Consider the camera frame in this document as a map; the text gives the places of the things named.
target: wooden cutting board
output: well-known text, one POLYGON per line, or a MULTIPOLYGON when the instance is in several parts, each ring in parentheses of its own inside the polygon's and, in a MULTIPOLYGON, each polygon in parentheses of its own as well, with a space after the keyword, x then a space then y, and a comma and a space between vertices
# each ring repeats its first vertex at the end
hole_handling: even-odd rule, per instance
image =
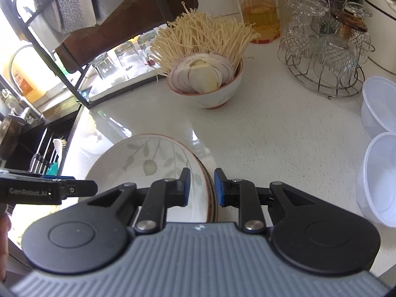
MULTIPOLYGON (((197 8, 198 0, 167 0, 177 17, 184 8, 197 8)), ((136 35, 165 23, 155 0, 124 0, 101 25, 74 31, 55 51, 68 72, 136 35)))

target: yellow liquid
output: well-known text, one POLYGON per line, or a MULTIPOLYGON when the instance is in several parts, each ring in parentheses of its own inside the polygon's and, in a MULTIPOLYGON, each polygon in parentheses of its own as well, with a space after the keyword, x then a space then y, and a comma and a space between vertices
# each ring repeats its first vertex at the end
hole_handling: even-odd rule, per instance
POLYGON ((245 23, 252 25, 261 37, 253 43, 270 43, 280 37, 280 26, 276 6, 264 0, 245 1, 242 6, 245 23))

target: stack of plates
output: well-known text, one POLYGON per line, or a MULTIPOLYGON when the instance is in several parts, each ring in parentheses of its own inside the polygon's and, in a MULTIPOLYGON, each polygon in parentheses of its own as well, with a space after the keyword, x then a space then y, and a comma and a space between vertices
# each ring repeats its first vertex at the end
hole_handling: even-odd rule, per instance
POLYGON ((184 167, 191 171, 189 203, 168 209, 167 221, 216 221, 217 198, 208 171, 187 147, 167 136, 144 134, 117 143, 96 161, 86 180, 97 183, 98 193, 125 182, 145 188, 156 180, 179 178, 184 167))

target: white countertop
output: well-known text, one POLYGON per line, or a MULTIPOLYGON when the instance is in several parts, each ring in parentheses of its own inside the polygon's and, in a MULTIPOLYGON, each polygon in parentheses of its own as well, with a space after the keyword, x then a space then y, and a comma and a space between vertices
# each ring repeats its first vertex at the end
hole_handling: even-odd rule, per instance
MULTIPOLYGON (((304 87, 276 57, 278 41, 250 45, 244 77, 223 107, 202 110, 176 101, 164 80, 84 109, 70 142, 63 175, 83 179, 112 144, 132 135, 158 133, 192 150, 213 175, 266 187, 281 180, 362 215, 355 180, 371 137, 360 121, 362 96, 328 100, 304 87), (95 145, 97 130, 105 138, 95 145)), ((366 77, 396 76, 369 60, 366 77)), ((235 208, 220 208, 219 221, 237 221, 235 208)), ((381 249, 372 267, 380 275, 396 264, 396 229, 376 225, 381 249)))

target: white ceramic bowl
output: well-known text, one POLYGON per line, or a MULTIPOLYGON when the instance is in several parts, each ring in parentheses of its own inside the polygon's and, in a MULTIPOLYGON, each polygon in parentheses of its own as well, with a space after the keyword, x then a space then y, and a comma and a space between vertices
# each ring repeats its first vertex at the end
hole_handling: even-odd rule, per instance
POLYGON ((356 200, 364 216, 374 222, 396 228, 396 133, 375 137, 358 177, 356 200))
POLYGON ((372 138, 396 131, 396 84, 380 76, 366 79, 361 115, 363 126, 372 138))
POLYGON ((215 109, 222 105, 224 105, 232 96, 234 96, 236 90, 241 84, 242 75, 243 75, 244 64, 241 62, 236 69, 236 76, 233 80, 231 80, 225 86, 222 86, 220 89, 212 91, 206 94, 189 94, 182 93, 180 91, 175 91, 169 85, 171 91, 183 102, 187 103, 190 106, 197 108, 210 108, 215 109))

